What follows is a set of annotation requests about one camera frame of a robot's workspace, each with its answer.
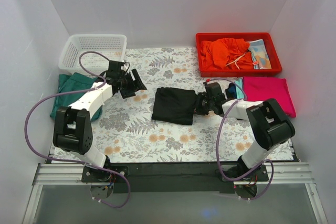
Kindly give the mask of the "black t shirt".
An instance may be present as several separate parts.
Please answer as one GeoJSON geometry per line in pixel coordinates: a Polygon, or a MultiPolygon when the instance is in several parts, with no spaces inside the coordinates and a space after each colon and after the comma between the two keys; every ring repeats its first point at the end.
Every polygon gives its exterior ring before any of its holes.
{"type": "Polygon", "coordinates": [[[152,120],[179,125],[192,125],[196,92],[178,88],[157,88],[152,120]]]}

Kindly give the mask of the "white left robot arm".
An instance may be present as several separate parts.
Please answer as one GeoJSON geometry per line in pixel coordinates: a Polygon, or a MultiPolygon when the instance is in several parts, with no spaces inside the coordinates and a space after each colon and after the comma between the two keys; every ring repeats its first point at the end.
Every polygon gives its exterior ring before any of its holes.
{"type": "Polygon", "coordinates": [[[53,145],[94,165],[93,175],[100,182],[108,181],[112,170],[105,165],[107,157],[92,145],[91,119],[116,93],[126,99],[135,96],[137,91],[146,90],[138,71],[128,71],[128,68],[127,62],[110,61],[108,70],[91,86],[92,91],[56,111],[53,145]]]}

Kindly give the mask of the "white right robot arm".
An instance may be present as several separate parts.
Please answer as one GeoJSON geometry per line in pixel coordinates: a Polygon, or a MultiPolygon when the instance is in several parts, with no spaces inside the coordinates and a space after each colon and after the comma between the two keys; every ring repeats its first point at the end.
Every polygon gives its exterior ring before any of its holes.
{"type": "Polygon", "coordinates": [[[197,95],[195,114],[207,115],[210,111],[222,117],[216,140],[216,160],[219,160],[219,139],[226,118],[247,121],[255,140],[248,150],[238,158],[237,165],[228,171],[220,169],[229,177],[251,180],[267,156],[295,135],[295,128],[288,115],[274,98],[250,102],[243,99],[226,98],[217,82],[203,83],[205,92],[197,95]]]}

